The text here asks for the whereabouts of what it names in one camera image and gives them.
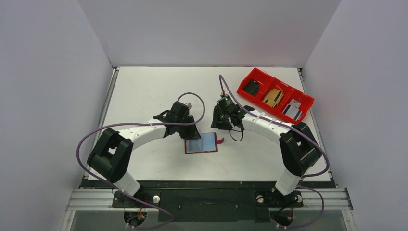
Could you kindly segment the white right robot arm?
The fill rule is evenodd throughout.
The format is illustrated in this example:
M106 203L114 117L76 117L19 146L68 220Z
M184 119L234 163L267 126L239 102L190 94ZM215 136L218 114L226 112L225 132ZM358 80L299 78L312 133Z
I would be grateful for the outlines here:
M279 144L284 170L274 188L283 196L291 194L322 157L307 124L284 123L248 105L240 107L229 95L217 101L211 127L228 131L238 127L241 132L252 131Z

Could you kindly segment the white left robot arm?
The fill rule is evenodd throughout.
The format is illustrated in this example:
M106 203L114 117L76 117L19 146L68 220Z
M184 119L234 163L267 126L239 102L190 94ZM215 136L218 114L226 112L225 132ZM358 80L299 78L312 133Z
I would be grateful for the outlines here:
M105 129L91 151L87 164L119 190L134 196L141 185L128 172L132 152L151 141L175 133L184 140L201 138L186 104L174 102L171 109L155 115L146 126L116 131Z

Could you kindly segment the red leather card holder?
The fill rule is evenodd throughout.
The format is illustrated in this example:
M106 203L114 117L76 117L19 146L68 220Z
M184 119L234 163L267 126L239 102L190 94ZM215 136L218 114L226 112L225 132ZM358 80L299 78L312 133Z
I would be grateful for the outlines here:
M218 138L215 132L202 133L200 139L185 140L185 153L214 153L218 151L218 146L223 142L224 138Z

